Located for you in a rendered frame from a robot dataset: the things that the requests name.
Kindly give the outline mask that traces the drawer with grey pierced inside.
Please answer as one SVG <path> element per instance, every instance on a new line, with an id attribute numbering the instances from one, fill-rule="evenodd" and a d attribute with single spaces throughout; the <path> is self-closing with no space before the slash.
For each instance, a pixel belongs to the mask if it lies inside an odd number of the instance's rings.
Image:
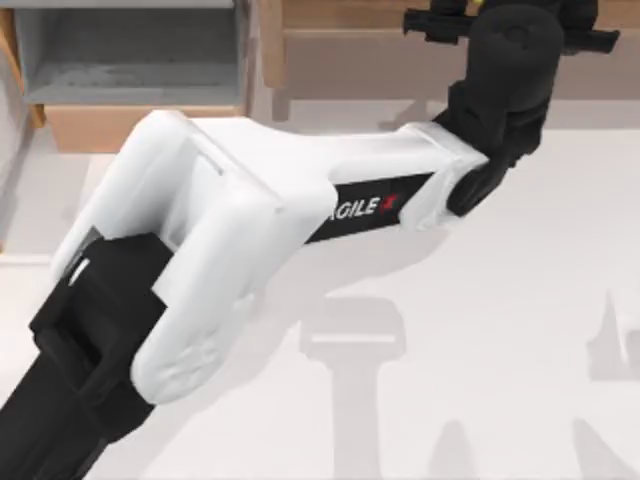
<path id="1" fill-rule="evenodd" d="M 46 105 L 247 106 L 249 0 L 0 0 L 0 12 L 47 126 Z"/>

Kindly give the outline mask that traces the wooden cupboard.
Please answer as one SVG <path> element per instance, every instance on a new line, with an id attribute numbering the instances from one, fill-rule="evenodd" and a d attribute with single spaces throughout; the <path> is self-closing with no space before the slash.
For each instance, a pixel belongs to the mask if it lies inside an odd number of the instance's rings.
<path id="1" fill-rule="evenodd" d="M 291 38 L 369 38 L 404 34 L 402 20 L 408 8 L 426 9 L 430 0 L 249 0 L 247 107 L 249 82 L 260 65 L 266 87 L 282 111 L 291 98 L 278 90 L 285 85 L 287 44 Z M 640 0 L 599 0 L 596 27 L 619 30 L 630 14 L 640 25 Z M 4 49 L 23 91 L 13 37 L 12 20 L 0 12 L 0 48 Z M 564 33 L 550 13 L 527 5 L 495 9 L 473 24 L 467 43 L 465 80 L 474 89 L 488 91 L 500 101 L 534 102 L 549 93 L 555 66 L 563 55 Z M 434 99 L 412 99 L 424 106 Z M 45 121 L 27 104 L 37 125 Z"/>

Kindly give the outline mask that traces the pale wooden drawer front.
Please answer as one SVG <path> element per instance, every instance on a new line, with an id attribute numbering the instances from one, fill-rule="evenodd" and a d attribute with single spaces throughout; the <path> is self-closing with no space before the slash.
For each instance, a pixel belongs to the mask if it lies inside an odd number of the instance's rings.
<path id="1" fill-rule="evenodd" d="M 44 113 L 63 153 L 116 153 L 136 123 L 153 110 L 176 110 L 188 117 L 243 116 L 239 105 L 46 105 Z"/>

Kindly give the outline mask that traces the brown wooden drawer front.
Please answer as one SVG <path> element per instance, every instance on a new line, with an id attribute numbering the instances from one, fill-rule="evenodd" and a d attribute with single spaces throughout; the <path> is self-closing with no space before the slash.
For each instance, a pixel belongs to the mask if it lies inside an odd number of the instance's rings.
<path id="1" fill-rule="evenodd" d="M 427 43 L 417 34 L 291 38 L 285 85 L 302 100 L 443 99 L 466 72 L 467 43 Z M 640 100 L 640 37 L 624 35 L 609 55 L 564 56 L 554 95 L 564 100 Z"/>

